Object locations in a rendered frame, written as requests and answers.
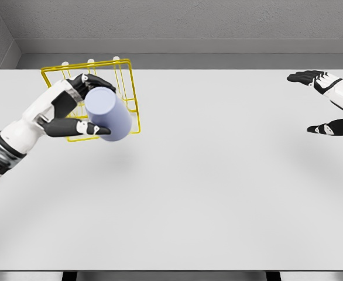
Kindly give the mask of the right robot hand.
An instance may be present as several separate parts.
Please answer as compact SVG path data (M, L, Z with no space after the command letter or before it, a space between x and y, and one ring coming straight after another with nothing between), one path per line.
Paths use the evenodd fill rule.
M314 88L319 94L328 98L332 104L343 110L343 78L326 71L305 70L289 74L287 81L301 83ZM343 136L343 119L309 126L307 132L320 135Z

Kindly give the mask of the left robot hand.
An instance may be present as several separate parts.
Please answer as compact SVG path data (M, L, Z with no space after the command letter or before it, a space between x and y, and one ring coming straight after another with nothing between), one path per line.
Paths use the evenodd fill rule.
M38 97L22 117L36 124L50 137L109 135L111 130L108 128L68 117L78 103L85 100L88 92L97 87L116 92L111 83L93 74L79 74L60 80Z

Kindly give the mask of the lavender cup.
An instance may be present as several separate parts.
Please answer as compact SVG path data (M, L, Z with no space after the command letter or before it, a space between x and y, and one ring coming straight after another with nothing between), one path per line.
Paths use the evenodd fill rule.
M111 131L109 135L100 135L100 138L110 142L119 141L131 131L132 118L127 107L109 88L93 88L86 95L84 104L88 119Z

